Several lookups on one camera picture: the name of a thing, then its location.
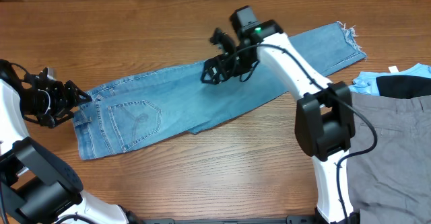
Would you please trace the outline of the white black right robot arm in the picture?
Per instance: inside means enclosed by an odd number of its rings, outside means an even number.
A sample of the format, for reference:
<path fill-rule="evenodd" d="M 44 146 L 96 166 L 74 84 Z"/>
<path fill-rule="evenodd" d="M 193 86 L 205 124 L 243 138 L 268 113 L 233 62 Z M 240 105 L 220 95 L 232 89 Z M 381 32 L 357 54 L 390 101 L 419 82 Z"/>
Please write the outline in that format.
<path fill-rule="evenodd" d="M 216 85 L 257 65 L 275 73 L 296 101 L 296 139 L 314 167 L 318 200 L 310 222 L 359 223 L 348 196 L 346 157 L 356 132 L 347 85 L 318 73 L 275 20 L 260 22 L 251 7 L 237 9 L 230 22 L 240 43 L 216 28 L 209 41 L 222 53 L 205 62 L 201 81 Z"/>

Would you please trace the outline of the light blue denim jeans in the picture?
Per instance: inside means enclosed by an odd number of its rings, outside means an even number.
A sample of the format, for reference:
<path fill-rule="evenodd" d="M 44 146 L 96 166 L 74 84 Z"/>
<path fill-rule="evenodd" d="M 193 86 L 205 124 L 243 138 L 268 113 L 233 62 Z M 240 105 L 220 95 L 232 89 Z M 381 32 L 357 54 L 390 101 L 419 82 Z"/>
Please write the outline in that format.
<path fill-rule="evenodd" d="M 256 48 L 252 75 L 201 81 L 203 62 L 130 75 L 89 91 L 73 119 L 84 160 L 134 151 L 174 135 L 199 133 L 278 96 L 310 89 L 365 58 L 353 29 L 335 22 L 295 36 L 276 33 Z"/>

